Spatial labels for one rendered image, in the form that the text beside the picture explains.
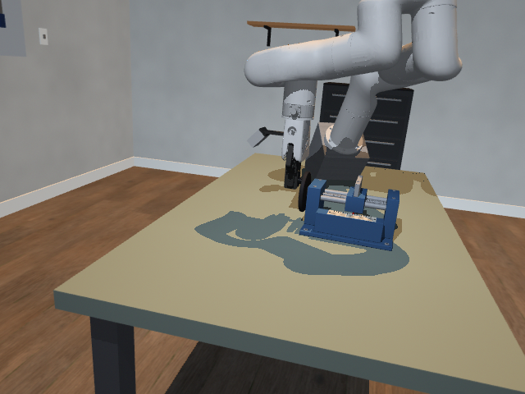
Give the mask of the blue bench vise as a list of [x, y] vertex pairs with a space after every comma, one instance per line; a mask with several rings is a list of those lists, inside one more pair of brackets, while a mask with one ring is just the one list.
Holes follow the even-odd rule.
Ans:
[[[387, 198], [367, 195], [368, 189], [361, 188], [362, 180], [358, 175], [355, 187], [344, 192], [326, 189], [326, 180], [311, 183], [310, 172], [298, 177], [299, 211], [305, 211], [299, 234], [392, 251], [399, 190], [389, 189]], [[345, 211], [353, 213], [323, 209], [324, 201], [345, 204]], [[385, 210], [384, 218], [354, 214], [363, 213], [364, 207]]]

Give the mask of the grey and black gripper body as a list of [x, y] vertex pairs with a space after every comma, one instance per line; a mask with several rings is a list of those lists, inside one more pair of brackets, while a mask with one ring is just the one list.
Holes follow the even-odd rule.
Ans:
[[[301, 163], [309, 155], [310, 143], [310, 120], [311, 118], [287, 117], [285, 118], [284, 135], [282, 142], [282, 159], [285, 161], [285, 155], [288, 153], [289, 143], [294, 144], [294, 155], [296, 161]], [[284, 157], [285, 156], [285, 157]]]

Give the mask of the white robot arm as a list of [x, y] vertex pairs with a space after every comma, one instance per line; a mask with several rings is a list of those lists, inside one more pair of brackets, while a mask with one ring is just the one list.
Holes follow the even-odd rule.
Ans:
[[[361, 0], [356, 32], [256, 52], [244, 74], [257, 87], [284, 87], [282, 115], [300, 118], [314, 117], [318, 80], [351, 76], [325, 140], [338, 153], [357, 153], [377, 93], [461, 72], [456, 9], [457, 0]], [[412, 26], [412, 43], [404, 46], [402, 14]]]

